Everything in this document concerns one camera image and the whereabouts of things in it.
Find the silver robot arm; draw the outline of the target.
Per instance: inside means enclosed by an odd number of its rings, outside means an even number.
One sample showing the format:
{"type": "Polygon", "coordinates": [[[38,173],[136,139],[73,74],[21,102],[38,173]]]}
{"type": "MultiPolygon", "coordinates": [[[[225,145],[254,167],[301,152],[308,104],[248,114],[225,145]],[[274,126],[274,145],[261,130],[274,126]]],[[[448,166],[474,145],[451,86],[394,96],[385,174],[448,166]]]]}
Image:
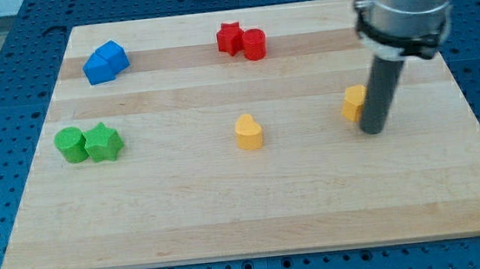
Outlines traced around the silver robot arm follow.
{"type": "Polygon", "coordinates": [[[355,30],[377,58],[430,60],[448,38],[453,0],[354,0],[355,30]]]}

